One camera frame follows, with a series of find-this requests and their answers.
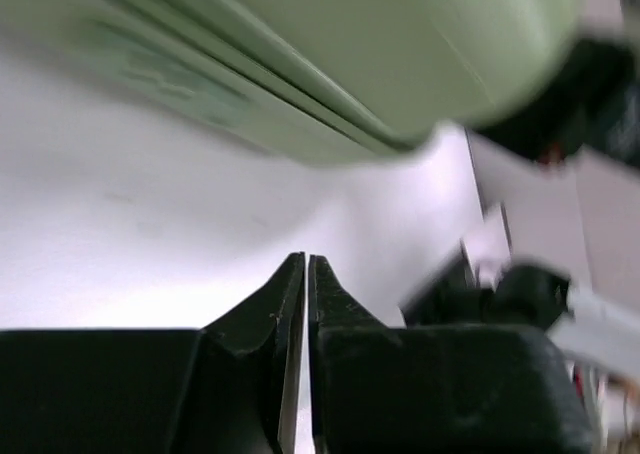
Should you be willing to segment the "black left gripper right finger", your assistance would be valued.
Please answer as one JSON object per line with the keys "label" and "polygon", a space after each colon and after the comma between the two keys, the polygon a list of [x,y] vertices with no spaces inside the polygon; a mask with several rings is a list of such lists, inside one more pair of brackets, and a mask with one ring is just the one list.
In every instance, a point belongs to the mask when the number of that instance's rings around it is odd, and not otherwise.
{"label": "black left gripper right finger", "polygon": [[391,328],[309,262],[319,453],[588,453],[595,433],[561,352],[537,328]]}

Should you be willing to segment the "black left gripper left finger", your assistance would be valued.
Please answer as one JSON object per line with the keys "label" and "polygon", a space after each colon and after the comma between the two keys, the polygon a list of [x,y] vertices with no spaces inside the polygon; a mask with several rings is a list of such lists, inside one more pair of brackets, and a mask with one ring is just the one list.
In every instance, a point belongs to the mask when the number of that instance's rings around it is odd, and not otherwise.
{"label": "black left gripper left finger", "polygon": [[200,329],[5,330],[5,453],[290,453],[305,257]]}

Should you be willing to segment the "green hard-shell suitcase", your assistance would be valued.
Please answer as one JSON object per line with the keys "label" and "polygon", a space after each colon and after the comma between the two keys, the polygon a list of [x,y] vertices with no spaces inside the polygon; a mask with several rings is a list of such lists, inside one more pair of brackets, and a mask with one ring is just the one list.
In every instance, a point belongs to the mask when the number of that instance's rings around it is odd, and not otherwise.
{"label": "green hard-shell suitcase", "polygon": [[329,166],[527,105],[567,58],[581,1],[1,0],[1,18],[192,119]]}

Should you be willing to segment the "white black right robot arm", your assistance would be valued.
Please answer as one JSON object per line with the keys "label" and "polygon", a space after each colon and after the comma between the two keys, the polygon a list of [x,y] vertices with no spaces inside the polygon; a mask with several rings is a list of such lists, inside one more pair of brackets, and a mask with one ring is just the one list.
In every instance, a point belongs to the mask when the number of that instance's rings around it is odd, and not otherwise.
{"label": "white black right robot arm", "polygon": [[632,339],[637,318],[586,286],[584,223],[569,165],[615,115],[634,106],[629,48],[583,38],[549,88],[504,122],[464,144],[471,214],[427,283],[401,304],[409,326],[450,323],[534,325],[565,350],[608,360],[606,338]]}

